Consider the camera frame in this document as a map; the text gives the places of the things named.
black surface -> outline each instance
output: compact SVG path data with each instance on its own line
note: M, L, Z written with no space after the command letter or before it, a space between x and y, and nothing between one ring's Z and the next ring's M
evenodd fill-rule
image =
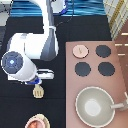
M99 45L96 48L96 54L102 58L106 58L111 55L111 49L106 45Z
M82 76L82 77L87 76L89 75L90 71L91 71L91 68L89 64L86 62L79 62L75 66L75 72L79 76Z
M68 19L69 17L55 17L55 24ZM14 33L43 33L42 28L41 17L9 18L0 50L0 59L5 54L7 42ZM111 35L107 16L74 17L68 24L60 25L57 28L56 35L60 49L58 56L50 62L32 60L39 68L51 69L55 73L53 80L43 80L42 87L45 91L43 99L37 100L33 97L33 86L31 85L10 83L0 66L0 128L24 128L28 119L38 113L46 115L50 120L51 128L66 128L65 43L73 40L111 41Z
M0 46L2 45L4 39L5 30L6 30L5 26L0 26Z
M98 66L100 74L103 76L112 76L115 73L114 66L109 62L102 62Z

black cable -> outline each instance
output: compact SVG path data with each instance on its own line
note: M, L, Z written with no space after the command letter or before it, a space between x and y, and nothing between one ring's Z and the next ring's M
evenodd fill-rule
M74 0L72 0L72 9L73 9L73 12L72 12L72 16L70 17L70 19L68 19L67 21L63 21L63 22L58 23L55 27L58 27L60 24L63 24L63 23L68 23L69 21L72 20L72 18L74 16Z

small object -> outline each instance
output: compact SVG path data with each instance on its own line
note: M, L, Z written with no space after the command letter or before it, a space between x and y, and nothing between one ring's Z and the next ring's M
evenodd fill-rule
M82 76L82 77L87 76L89 75L90 71L91 71L91 68L89 64L86 62L79 62L75 66L75 72L79 76Z
M37 114L29 119L25 128L50 128L50 123L43 114Z
M43 88L36 84L35 88L33 89L33 95L35 98L42 98L44 96L44 90Z
M73 54L77 58L84 58L88 55L89 50L84 45L76 45L73 48Z
M109 62L102 62L98 66L100 74L103 76L112 76L115 73L114 66Z
M111 49L106 45L99 45L96 48L96 54L99 57L106 58L111 55Z

bowl rim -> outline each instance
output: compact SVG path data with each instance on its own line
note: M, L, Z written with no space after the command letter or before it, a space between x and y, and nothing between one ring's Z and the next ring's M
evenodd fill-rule
M105 126L107 126L108 124L110 124L110 123L112 122L112 120L114 119L114 116L115 116L115 109L113 109L113 113L112 113L112 116L111 116L110 120L109 120L107 123L103 124L103 125L91 125L91 124L89 124L88 122L86 122L86 121L81 117L81 115L80 115L79 112L78 112L77 102L78 102L79 96L80 96L85 90L89 90L89 89L98 89L98 90L103 91L105 94L108 95L108 97L109 97L110 100L112 101L112 104L114 104L114 101L113 101L112 97L111 97L110 94L107 93L107 91L105 91L104 89L102 89L102 88L100 88L100 87L95 87L95 86L86 87L86 88L82 89L82 90L78 93L78 95L77 95L77 97L76 97L75 108L76 108L77 115L78 115L79 118L80 118L85 124L87 124L88 126L91 126L91 127L94 127L94 128L95 128L95 127L97 127L97 128L105 127Z
M44 121L38 117L30 118L27 124L25 125L25 128L28 128L30 123L32 123L33 121L39 121L42 124L43 128L46 128Z

white bowl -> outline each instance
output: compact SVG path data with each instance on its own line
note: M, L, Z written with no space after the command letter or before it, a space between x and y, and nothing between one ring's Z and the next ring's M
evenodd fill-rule
M99 87L87 87L76 98L76 112L79 118L91 127L105 127L114 118L112 97Z

